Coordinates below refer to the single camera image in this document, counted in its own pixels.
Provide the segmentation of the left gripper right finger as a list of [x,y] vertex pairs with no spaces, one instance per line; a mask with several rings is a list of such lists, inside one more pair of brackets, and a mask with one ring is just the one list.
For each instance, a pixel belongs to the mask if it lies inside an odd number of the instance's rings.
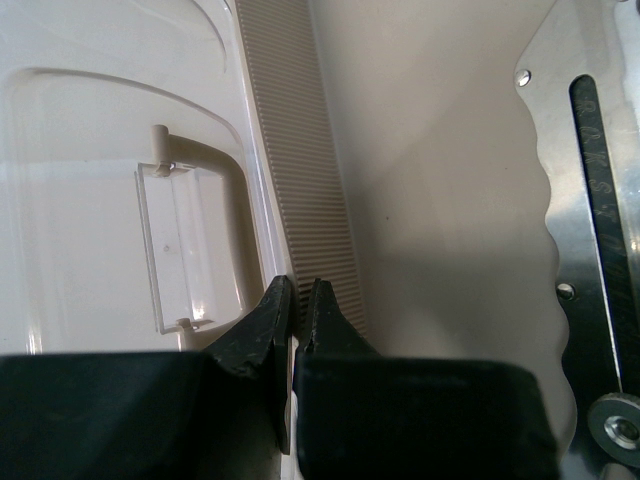
[[316,280],[296,353],[306,479],[554,479],[538,382],[508,363],[380,355]]

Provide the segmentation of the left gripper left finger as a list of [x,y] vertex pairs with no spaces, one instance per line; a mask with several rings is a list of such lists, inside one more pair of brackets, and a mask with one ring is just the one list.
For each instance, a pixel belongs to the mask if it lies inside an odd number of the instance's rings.
[[1,360],[5,479],[276,479],[291,283],[200,351]]

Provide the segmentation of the beige plastic toolbox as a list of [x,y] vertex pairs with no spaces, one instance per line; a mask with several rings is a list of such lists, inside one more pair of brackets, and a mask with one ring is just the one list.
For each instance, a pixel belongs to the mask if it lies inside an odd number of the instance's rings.
[[546,1],[5,1],[1,350],[186,350],[274,276],[575,425],[512,69]]

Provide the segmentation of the silver adjustable wrench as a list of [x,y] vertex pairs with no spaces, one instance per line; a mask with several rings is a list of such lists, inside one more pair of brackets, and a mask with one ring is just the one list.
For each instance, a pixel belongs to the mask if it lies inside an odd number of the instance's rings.
[[639,475],[639,5],[558,1],[514,72],[550,184],[561,357],[576,421],[566,479]]

